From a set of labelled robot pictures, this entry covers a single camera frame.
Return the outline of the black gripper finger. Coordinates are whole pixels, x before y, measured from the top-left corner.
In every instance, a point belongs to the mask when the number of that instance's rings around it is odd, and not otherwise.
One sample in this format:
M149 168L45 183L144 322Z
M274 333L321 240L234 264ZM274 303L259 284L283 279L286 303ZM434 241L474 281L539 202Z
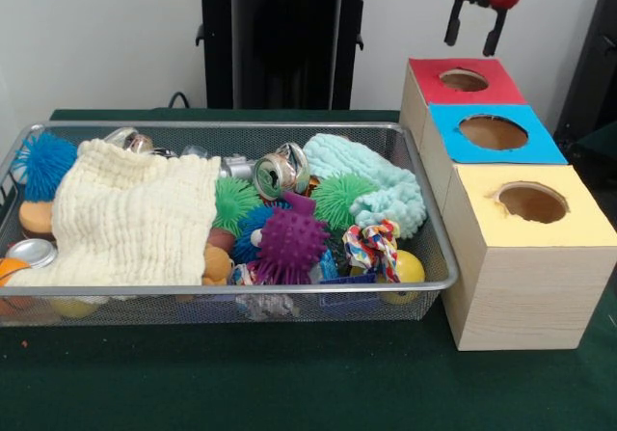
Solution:
M465 0L454 0L444 36L447 45L455 45L458 39L461 24L459 16L464 2Z
M494 28L488 33L482 51L485 57L493 57L496 54L496 48L505 24L506 16L506 9L496 9L495 25Z

